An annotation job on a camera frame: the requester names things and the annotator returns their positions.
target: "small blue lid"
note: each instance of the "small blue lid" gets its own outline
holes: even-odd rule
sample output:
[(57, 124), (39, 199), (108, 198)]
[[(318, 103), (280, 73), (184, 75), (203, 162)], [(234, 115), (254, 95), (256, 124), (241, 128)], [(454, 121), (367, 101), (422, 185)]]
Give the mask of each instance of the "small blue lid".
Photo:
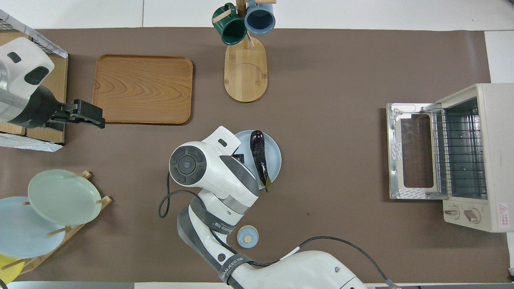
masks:
[(237, 242), (243, 248), (252, 248), (259, 241), (259, 233), (253, 226), (243, 226), (237, 232)]

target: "brown table surface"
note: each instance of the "brown table surface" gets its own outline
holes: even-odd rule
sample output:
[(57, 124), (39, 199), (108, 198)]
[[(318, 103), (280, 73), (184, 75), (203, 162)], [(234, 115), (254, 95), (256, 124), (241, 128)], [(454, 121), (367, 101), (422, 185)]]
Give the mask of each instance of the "brown table surface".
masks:
[[(70, 53), (68, 99), (91, 101), (103, 54), (185, 56), (194, 63), (192, 115), (185, 125), (110, 124), (67, 128), (55, 153), (0, 148), (0, 197), (27, 195), (37, 173), (90, 170), (113, 202), (35, 271), (17, 280), (219, 282), (176, 232), (190, 196), (173, 199), (161, 220), (171, 152), (219, 125), (259, 129), (282, 152), (282, 169), (238, 228), (260, 233), (258, 262), (280, 258), (305, 239), (337, 236), (361, 246), (396, 282), (507, 282), (505, 234), (443, 220), (441, 201), (389, 199), (388, 102), (430, 102), (489, 82), (483, 32), (276, 29), (259, 37), (269, 83), (254, 103), (226, 92), (226, 46), (212, 28), (42, 30)], [(177, 184), (172, 189), (180, 188)], [(383, 282), (359, 252), (335, 241), (323, 250), (363, 282)]]

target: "white toaster oven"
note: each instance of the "white toaster oven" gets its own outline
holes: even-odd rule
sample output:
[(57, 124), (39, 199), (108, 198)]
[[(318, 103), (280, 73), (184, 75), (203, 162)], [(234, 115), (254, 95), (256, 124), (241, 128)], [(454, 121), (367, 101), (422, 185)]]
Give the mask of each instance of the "white toaster oven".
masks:
[(444, 220), (514, 231), (514, 84), (387, 105), (390, 196), (441, 199)]

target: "warning label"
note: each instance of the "warning label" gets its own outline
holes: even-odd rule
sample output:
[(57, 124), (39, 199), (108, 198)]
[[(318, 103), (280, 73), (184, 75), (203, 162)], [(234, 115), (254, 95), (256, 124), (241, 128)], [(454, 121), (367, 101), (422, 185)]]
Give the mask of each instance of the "warning label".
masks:
[(498, 203), (498, 217), (500, 217), (500, 227), (510, 227), (509, 224), (509, 208), (507, 203)]

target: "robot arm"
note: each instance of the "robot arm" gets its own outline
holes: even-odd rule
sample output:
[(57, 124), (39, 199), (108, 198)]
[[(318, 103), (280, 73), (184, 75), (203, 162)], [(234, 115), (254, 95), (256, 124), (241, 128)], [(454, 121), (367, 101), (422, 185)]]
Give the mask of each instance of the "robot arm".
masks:
[(59, 103), (40, 85), (53, 68), (51, 59), (26, 38), (0, 46), (0, 122), (59, 131), (65, 123), (104, 128), (101, 108), (82, 100)]
[(202, 188), (199, 198), (178, 216), (182, 240), (233, 288), (365, 288), (349, 269), (325, 252), (291, 254), (256, 269), (248, 264), (252, 261), (249, 257), (226, 245), (227, 236), (259, 197), (258, 181), (230, 156), (240, 144), (230, 131), (219, 127), (203, 141), (187, 142), (172, 153), (173, 180)]

